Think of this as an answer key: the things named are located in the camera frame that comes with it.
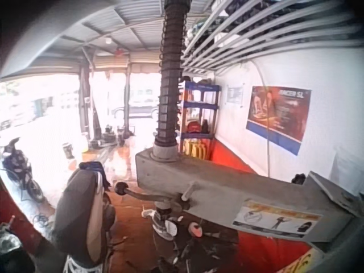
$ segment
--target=motorcycle seat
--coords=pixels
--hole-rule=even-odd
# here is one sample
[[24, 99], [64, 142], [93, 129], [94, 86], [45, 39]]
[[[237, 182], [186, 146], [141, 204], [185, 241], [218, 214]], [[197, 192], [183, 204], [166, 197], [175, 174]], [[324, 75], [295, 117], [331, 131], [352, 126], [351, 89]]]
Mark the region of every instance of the motorcycle seat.
[[107, 255], [103, 194], [99, 172], [77, 169], [56, 208], [53, 243], [84, 268], [98, 266]]

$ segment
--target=scooter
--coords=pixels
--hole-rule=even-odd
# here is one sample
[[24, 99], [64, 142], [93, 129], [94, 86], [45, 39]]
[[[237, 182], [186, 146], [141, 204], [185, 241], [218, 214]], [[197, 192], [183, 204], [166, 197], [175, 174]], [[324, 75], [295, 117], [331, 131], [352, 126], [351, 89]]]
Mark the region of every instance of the scooter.
[[115, 222], [104, 168], [100, 162], [81, 163], [58, 202], [52, 242], [67, 254], [63, 273], [106, 273], [113, 247]]
[[35, 265], [28, 252], [23, 248], [19, 238], [11, 232], [11, 224], [0, 224], [0, 272], [1, 273], [34, 273]]
[[17, 150], [15, 144], [20, 138], [14, 138], [8, 145], [3, 147], [1, 161], [9, 178], [17, 184], [21, 190], [26, 190], [30, 197], [41, 203], [44, 194], [39, 184], [33, 179], [32, 166], [22, 150]]

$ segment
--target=metal rack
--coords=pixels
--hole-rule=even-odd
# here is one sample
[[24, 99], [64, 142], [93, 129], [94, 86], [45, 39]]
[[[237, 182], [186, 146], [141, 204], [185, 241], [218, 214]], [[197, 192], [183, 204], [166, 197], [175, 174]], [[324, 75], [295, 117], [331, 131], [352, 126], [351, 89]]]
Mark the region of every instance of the metal rack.
[[[182, 100], [181, 100], [181, 122], [180, 122], [180, 142], [179, 142], [179, 152], [183, 151], [183, 144], [185, 139], [212, 139], [213, 132], [216, 124], [216, 116], [218, 110], [218, 98], [219, 92], [221, 90], [219, 85], [211, 85], [211, 84], [197, 84], [195, 82], [184, 81], [180, 87], [182, 88]], [[201, 92], [200, 101], [187, 101], [187, 93], [189, 91], [199, 90]], [[209, 104], [204, 102], [205, 93], [206, 92], [214, 92], [215, 98], [214, 103]], [[210, 127], [209, 134], [200, 134], [200, 133], [186, 133], [186, 120], [187, 120], [187, 109], [189, 108], [199, 108], [200, 112], [198, 114], [198, 122], [201, 124], [202, 122], [202, 114], [204, 109], [213, 110], [213, 119]]]
[[[219, 14], [231, 4], [235, 4], [233, 0], [222, 0], [188, 44], [183, 55], [185, 72], [219, 73], [255, 57], [288, 50], [364, 46], [361, 25], [355, 22], [354, 14], [343, 1], [247, 0], [194, 48]], [[236, 25], [242, 16], [246, 19], [227, 32], [227, 28], [233, 23]], [[225, 36], [216, 40], [216, 35], [222, 32]]]

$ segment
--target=blue metal shelf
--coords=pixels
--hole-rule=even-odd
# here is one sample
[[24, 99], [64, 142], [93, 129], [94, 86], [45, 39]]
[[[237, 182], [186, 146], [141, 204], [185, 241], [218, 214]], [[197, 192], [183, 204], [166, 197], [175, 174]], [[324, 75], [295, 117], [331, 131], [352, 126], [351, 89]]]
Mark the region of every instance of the blue metal shelf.
[[207, 104], [206, 102], [196, 102], [196, 101], [184, 101], [183, 108], [200, 108], [200, 109], [210, 109], [217, 110], [218, 106], [216, 104]]
[[197, 84], [192, 81], [184, 81], [181, 84], [181, 87], [189, 90], [199, 90], [201, 92], [219, 92], [220, 86], [219, 85], [212, 85], [212, 84]]
[[200, 134], [200, 133], [181, 133], [181, 139], [188, 139], [188, 138], [213, 139], [213, 135], [212, 134]]

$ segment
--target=white wall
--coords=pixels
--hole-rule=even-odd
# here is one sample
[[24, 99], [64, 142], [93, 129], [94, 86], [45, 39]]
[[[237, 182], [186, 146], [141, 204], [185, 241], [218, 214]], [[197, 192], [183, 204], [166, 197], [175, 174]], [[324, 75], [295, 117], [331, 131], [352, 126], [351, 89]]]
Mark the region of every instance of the white wall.
[[[222, 86], [216, 137], [257, 173], [267, 175], [267, 140], [245, 129], [252, 86], [312, 90], [307, 128], [296, 156], [270, 143], [271, 177], [291, 181], [296, 173], [327, 178], [336, 147], [364, 158], [364, 50], [308, 49], [263, 56], [216, 76]], [[241, 105], [226, 102], [227, 86], [243, 87]]]

